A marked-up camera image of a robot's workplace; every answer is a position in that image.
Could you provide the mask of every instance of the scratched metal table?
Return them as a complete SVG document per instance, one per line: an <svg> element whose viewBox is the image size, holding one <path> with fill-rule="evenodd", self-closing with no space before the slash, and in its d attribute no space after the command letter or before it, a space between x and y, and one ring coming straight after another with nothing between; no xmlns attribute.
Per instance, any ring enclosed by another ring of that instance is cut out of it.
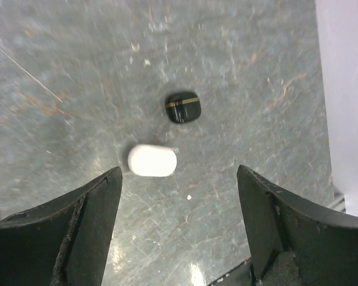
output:
<svg viewBox="0 0 358 286"><path fill-rule="evenodd" d="M175 174L133 175L139 143ZM103 285L211 282L249 257L238 165L326 205L329 162L314 1L0 0L0 218L120 166Z"/></svg>

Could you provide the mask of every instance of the rust stain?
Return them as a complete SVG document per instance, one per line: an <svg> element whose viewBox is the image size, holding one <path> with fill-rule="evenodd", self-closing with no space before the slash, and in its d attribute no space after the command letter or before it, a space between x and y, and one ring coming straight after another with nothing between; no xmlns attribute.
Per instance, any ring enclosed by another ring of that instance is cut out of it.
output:
<svg viewBox="0 0 358 286"><path fill-rule="evenodd" d="M283 101L284 98L286 97L286 94L288 93L288 88L296 81L303 79L304 77L306 77L305 73L301 73L298 76L293 77L292 79L289 79L283 86L283 92L282 95L279 99L273 101L269 107L275 107L279 102Z"/></svg>
<svg viewBox="0 0 358 286"><path fill-rule="evenodd" d="M19 111L24 110L28 106L27 100L23 100L21 103L16 104L11 110L8 110L0 117L0 126L6 124L10 116L15 116Z"/></svg>
<svg viewBox="0 0 358 286"><path fill-rule="evenodd" d="M254 52L251 57L251 64L255 63L257 60L257 57L259 55L259 52Z"/></svg>
<svg viewBox="0 0 358 286"><path fill-rule="evenodd" d="M243 62L234 64L229 69L227 69L224 74L229 73L229 72L238 72L243 66L245 66L245 64L246 63L243 63ZM220 74L213 74L213 75L206 77L205 79L212 78L212 77L219 77L219 76L220 76Z"/></svg>
<svg viewBox="0 0 358 286"><path fill-rule="evenodd" d="M38 29L30 27L26 24L21 24L20 26L21 26L23 33L31 39L33 39L35 36L37 36L40 33L40 31Z"/></svg>
<svg viewBox="0 0 358 286"><path fill-rule="evenodd" d="M184 189L193 189L193 188L196 188L197 185L199 184L199 182L195 183L195 184L191 184L191 185L188 185L186 186Z"/></svg>
<svg viewBox="0 0 358 286"><path fill-rule="evenodd" d="M72 115L70 113L66 113L62 110L60 110L59 106L59 102L55 102L54 107L50 108L48 106L46 106L45 104L39 102L36 98L34 98L33 96L29 95L29 94L23 94L34 106L37 106L41 109L41 112L45 115L56 115L56 114L64 114L64 115ZM63 100L66 99L66 95L65 94L60 94L58 96L59 100Z"/></svg>
<svg viewBox="0 0 358 286"><path fill-rule="evenodd" d="M154 12L153 12L153 8L151 7L149 7L149 14L150 14L151 21L154 21Z"/></svg>

